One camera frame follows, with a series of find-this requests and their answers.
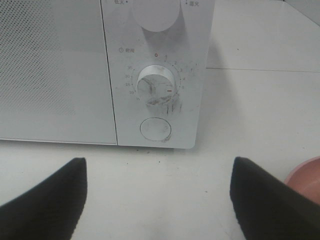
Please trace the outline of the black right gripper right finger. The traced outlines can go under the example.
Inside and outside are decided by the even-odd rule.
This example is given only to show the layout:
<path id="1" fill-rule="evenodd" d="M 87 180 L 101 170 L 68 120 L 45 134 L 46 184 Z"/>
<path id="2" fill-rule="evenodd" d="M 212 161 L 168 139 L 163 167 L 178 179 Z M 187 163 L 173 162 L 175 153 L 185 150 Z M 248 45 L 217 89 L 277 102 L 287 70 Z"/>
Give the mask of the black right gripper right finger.
<path id="1" fill-rule="evenodd" d="M 247 240 L 320 238 L 320 206 L 248 158 L 234 159 L 229 195 Z"/>

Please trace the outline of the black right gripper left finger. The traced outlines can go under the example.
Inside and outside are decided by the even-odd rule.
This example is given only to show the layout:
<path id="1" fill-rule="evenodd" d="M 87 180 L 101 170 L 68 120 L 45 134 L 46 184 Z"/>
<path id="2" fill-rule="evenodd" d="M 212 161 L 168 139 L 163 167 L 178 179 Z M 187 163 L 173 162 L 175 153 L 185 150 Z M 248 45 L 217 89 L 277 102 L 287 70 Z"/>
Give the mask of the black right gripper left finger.
<path id="1" fill-rule="evenodd" d="M 70 240 L 88 192 L 85 158 L 74 158 L 0 207 L 2 240 Z"/>

